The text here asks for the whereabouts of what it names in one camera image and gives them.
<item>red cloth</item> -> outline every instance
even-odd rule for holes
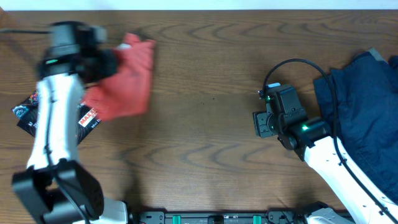
[[[104,121],[148,109],[155,41],[126,34],[123,43],[131,47],[114,50],[120,61],[118,72],[90,87],[83,99]]]

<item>white wall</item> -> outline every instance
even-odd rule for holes
[[[4,10],[398,9],[398,0],[0,0]]]

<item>green strip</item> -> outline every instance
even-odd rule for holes
[[[253,215],[253,224],[261,224],[261,216]]]
[[[181,216],[174,215],[173,216],[173,224],[181,224]]]

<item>green light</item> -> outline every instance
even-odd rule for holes
[[[54,63],[54,62],[58,62],[58,60],[57,60],[57,59],[48,60],[48,61],[46,61],[45,63],[46,63],[46,64],[50,64],[50,63]]]

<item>black package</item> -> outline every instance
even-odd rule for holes
[[[28,132],[31,136],[35,136],[37,128],[37,113],[39,110],[39,93],[34,91],[33,94],[17,105],[12,112],[20,119],[17,126]],[[94,108],[90,108],[83,103],[78,105],[78,117],[76,138],[79,144],[100,122],[97,112]]]

